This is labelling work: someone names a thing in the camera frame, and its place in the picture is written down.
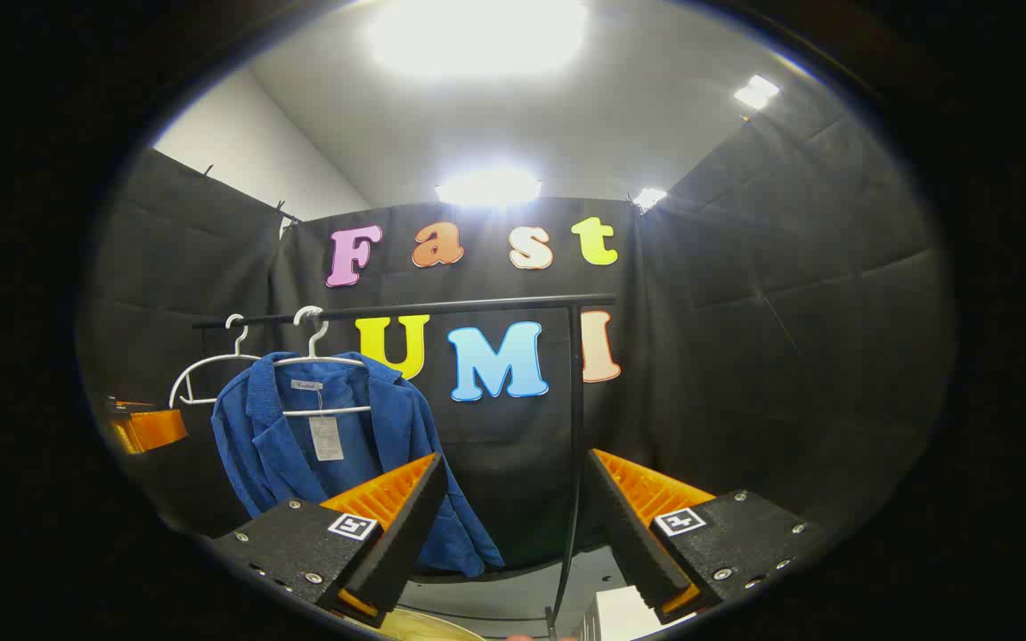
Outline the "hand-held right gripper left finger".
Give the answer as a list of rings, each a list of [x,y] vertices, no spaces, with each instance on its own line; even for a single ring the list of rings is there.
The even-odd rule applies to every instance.
[[[447,495],[431,453],[336,498],[282,500],[210,542],[245,580],[305,607],[379,628],[410,580]]]

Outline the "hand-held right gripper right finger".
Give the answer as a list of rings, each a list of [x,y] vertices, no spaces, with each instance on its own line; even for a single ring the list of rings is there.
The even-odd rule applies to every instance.
[[[757,593],[824,548],[815,521],[757,492],[713,495],[599,448],[587,466],[615,563],[661,624]]]

